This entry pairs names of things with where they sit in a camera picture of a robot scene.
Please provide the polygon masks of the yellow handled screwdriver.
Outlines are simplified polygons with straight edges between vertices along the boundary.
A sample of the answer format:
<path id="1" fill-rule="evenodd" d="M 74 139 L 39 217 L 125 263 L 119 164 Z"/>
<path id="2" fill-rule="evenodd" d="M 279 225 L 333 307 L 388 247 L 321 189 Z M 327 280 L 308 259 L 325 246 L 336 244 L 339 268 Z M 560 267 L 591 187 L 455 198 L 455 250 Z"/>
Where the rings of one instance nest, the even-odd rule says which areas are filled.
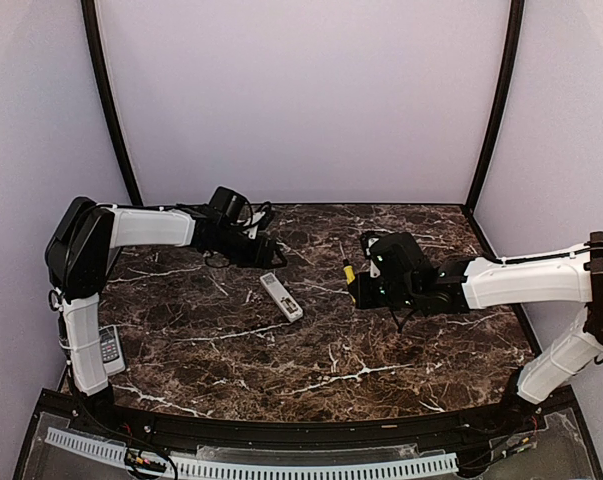
<path id="1" fill-rule="evenodd" d="M 340 248 L 340 253 L 342 256 L 342 264 L 343 264 L 343 271 L 344 271 L 344 274 L 346 277 L 346 284 L 350 285 L 356 279 L 354 268 L 353 268 L 352 263 L 350 262 L 349 258 L 345 254 L 342 244 L 339 244 L 339 248 Z"/>

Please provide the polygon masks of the white remote control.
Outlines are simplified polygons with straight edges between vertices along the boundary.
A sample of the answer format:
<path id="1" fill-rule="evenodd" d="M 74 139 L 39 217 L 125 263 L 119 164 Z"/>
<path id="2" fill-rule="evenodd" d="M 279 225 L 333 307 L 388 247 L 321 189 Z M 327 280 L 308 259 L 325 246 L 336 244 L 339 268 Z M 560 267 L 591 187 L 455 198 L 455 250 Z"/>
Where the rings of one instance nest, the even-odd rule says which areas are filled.
<path id="1" fill-rule="evenodd" d="M 274 273 L 260 277 L 260 283 L 289 322 L 302 318 L 303 310 Z"/>

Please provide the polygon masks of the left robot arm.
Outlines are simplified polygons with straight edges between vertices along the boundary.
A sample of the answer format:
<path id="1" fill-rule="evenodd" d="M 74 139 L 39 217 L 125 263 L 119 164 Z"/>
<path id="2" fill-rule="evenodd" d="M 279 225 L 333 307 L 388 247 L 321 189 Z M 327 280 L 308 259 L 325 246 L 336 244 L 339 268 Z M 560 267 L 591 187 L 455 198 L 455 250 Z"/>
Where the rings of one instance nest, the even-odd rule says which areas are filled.
<path id="1" fill-rule="evenodd" d="M 265 232 L 274 217 L 271 203 L 241 219 L 247 206 L 243 195 L 223 186 L 204 204 L 139 207 L 97 203 L 84 196 L 72 200 L 44 259 L 52 285 L 50 304 L 61 314 L 73 381 L 81 393 L 92 396 L 109 384 L 98 305 L 111 251 L 145 245 L 188 247 L 219 254 L 238 268 L 286 266 L 277 240 Z"/>

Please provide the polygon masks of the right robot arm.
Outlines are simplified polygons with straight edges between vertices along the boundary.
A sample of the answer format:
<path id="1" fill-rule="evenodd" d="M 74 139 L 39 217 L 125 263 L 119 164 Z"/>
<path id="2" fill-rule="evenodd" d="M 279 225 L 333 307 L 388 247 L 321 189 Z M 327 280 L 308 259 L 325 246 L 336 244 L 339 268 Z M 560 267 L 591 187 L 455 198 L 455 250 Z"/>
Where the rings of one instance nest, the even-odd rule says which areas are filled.
<path id="1" fill-rule="evenodd" d="M 360 237 L 370 268 L 357 273 L 343 263 L 356 308 L 408 309 L 424 316 L 460 314 L 492 306 L 575 302 L 582 308 L 550 348 L 510 380 L 503 403 L 491 413 L 502 434 L 515 432 L 561 384 L 603 353 L 603 231 L 587 242 L 527 257 L 448 260 L 433 265 L 407 233 Z"/>

